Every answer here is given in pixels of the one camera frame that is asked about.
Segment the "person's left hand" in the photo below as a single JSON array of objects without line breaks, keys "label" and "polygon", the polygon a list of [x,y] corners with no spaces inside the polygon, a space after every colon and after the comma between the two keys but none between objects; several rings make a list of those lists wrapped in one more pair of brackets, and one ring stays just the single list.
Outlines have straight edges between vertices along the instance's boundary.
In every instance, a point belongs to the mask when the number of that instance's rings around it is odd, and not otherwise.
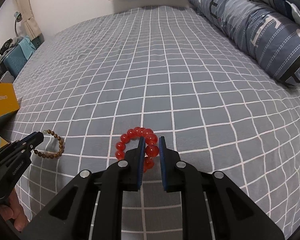
[{"label": "person's left hand", "polygon": [[23,207],[19,203],[15,189],[12,190],[7,201],[7,205],[0,205],[0,214],[5,221],[13,219],[15,229],[21,232],[28,225],[29,221]]}]

